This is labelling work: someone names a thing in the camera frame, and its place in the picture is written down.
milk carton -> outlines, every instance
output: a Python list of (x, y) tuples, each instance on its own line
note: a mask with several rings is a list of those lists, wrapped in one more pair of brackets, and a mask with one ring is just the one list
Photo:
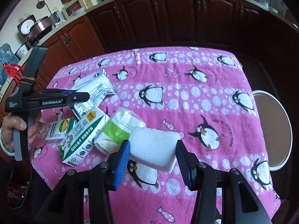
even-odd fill
[(74, 118), (63, 119), (51, 123), (45, 139), (50, 143), (59, 144), (76, 123), (77, 120)]
[(108, 119), (108, 115), (98, 107), (93, 107), (83, 115), (58, 146), (62, 162), (76, 167), (94, 148), (94, 137)]

red tassel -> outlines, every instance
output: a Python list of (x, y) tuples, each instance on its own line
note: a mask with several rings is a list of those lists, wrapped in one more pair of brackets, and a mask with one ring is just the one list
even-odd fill
[(18, 86), (20, 86), (21, 74), (20, 71), (23, 73), (24, 69), (18, 64), (11, 64), (11, 63), (3, 63), (3, 68), (6, 71), (7, 75), (9, 75)]

screw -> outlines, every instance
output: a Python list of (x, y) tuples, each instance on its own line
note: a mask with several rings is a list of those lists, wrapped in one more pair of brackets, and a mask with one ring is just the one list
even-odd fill
[(233, 174), (239, 174), (239, 170), (238, 169), (236, 169), (236, 168), (232, 168), (231, 169), (231, 172), (233, 173)]
[(67, 172), (67, 174), (68, 174), (69, 176), (73, 176), (73, 175), (75, 174), (75, 170), (74, 170), (74, 169), (71, 169), (71, 170), (69, 170), (69, 171)]
[(100, 168), (106, 168), (108, 166), (109, 166), (109, 163), (107, 163), (106, 161), (100, 163)]
[(205, 162), (201, 161), (198, 163), (198, 166), (201, 168), (205, 168), (207, 166), (207, 164)]

microwave oven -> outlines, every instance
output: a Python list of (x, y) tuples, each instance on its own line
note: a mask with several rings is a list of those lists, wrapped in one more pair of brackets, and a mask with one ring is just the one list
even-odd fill
[(68, 19), (73, 13), (81, 8), (88, 9), (97, 5), (101, 0), (72, 0), (62, 8), (66, 19)]

pink tablecloth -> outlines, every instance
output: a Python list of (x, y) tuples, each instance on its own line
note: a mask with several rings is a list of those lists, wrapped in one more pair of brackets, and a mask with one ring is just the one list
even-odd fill
[[(179, 132), (200, 161), (219, 170), (238, 168), (273, 217), (280, 200), (272, 186), (252, 91), (235, 55), (197, 47), (120, 51), (62, 68), (48, 88), (70, 89), (77, 78), (100, 67), (107, 71), (117, 95), (107, 97), (99, 108), (109, 115), (119, 107), (133, 110), (147, 127)], [(42, 112), (41, 120), (48, 123), (72, 116), (66, 108), (49, 109)], [(94, 149), (76, 170), (91, 169), (106, 159)], [(57, 145), (40, 139), (32, 148), (31, 162), (51, 189), (72, 168), (62, 164)], [(184, 185), (177, 163), (171, 174), (152, 171), (152, 176), (142, 179), (149, 184), (131, 174), (128, 171), (119, 190), (110, 193), (115, 223), (190, 222), (196, 193)], [(217, 208), (221, 213), (221, 189)]]

